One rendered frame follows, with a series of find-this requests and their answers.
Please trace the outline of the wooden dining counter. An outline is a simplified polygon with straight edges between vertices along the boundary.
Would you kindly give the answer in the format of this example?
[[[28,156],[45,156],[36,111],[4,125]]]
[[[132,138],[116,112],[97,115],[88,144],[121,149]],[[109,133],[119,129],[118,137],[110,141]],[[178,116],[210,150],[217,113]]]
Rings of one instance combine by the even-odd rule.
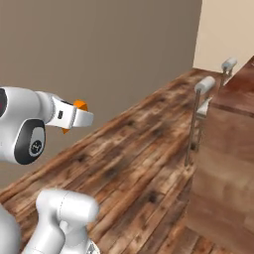
[[[234,254],[254,254],[254,57],[209,102],[187,226]]]

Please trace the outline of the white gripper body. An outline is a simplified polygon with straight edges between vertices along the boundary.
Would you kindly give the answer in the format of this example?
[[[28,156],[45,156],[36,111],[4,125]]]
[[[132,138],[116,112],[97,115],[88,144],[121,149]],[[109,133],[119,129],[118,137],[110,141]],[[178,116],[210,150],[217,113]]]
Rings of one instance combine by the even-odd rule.
[[[72,127],[91,126],[93,122],[93,117],[94,115],[91,112],[75,107],[72,112],[71,126]]]

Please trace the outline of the orange cheese wedge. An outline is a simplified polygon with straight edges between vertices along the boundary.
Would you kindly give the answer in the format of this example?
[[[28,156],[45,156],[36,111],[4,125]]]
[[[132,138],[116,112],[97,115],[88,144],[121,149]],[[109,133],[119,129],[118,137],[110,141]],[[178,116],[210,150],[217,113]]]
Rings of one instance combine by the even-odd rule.
[[[82,100],[76,100],[74,103],[73,103],[74,106],[76,106],[78,109],[81,109],[81,110],[84,110],[84,111],[87,111],[88,108],[87,108],[87,103],[85,101],[82,101]],[[67,133],[68,132],[68,129],[65,129],[65,128],[62,128],[62,131],[63,133]]]

